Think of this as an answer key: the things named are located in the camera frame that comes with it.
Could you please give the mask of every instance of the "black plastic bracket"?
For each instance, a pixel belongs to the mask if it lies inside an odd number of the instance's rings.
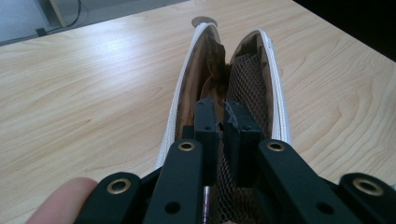
[[[288,144],[261,141],[256,162],[255,196],[268,223],[361,223]]]
[[[359,173],[343,175],[336,192],[362,223],[396,223],[396,191],[383,181]]]
[[[90,194],[75,223],[136,223],[139,189],[137,175],[109,175]]]
[[[219,132],[216,111],[211,98],[195,103],[194,139],[200,142],[204,149],[204,185],[212,186],[217,178]]]
[[[224,108],[224,154],[232,179],[237,187],[251,187],[256,178],[254,156],[262,131],[244,104],[226,100]]]
[[[170,146],[143,223],[201,223],[203,148],[192,139]]]

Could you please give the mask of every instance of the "dark floor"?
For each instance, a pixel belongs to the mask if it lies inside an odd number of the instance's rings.
[[[395,0],[294,0],[396,62]]]
[[[58,8],[70,25],[62,28],[49,0],[0,0],[0,47],[184,1],[187,0],[59,0]]]

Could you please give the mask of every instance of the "cable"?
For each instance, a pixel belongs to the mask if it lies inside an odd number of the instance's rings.
[[[61,30],[61,29],[64,29],[64,28],[72,27],[72,26],[73,26],[74,24],[76,24],[76,22],[78,21],[78,19],[79,19],[79,14],[80,14],[80,13],[81,13],[81,0],[78,0],[78,14],[77,14],[76,19],[75,19],[74,21],[72,21],[72,23],[66,25],[66,27],[56,28],[56,29],[47,31],[47,33],[50,33],[50,32],[53,32],[53,31],[57,31],[57,30]]]
[[[86,15],[84,21],[80,21],[79,24],[77,24],[78,27],[84,24],[87,21],[87,19],[90,17],[90,10],[84,5],[83,2],[81,2],[81,10],[82,8],[85,8]]]

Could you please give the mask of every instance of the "mesh lining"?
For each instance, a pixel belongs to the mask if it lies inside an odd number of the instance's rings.
[[[263,134],[269,136],[265,84],[259,54],[245,54],[235,58],[228,97],[244,103],[262,128]],[[220,159],[218,213],[214,216],[220,219],[220,223],[230,220],[238,224],[262,223],[252,197],[252,189],[238,188],[231,179],[229,164],[222,153]]]
[[[269,136],[265,83],[262,78],[259,54],[245,54],[235,58],[231,70],[228,97],[244,103],[262,128],[264,136]]]

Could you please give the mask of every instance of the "light wood grain surface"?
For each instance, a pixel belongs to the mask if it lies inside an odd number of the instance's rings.
[[[216,19],[227,60],[273,39],[294,138],[321,176],[396,183],[395,63],[292,1],[189,1],[0,48],[0,222],[62,183],[154,169],[193,28]]]

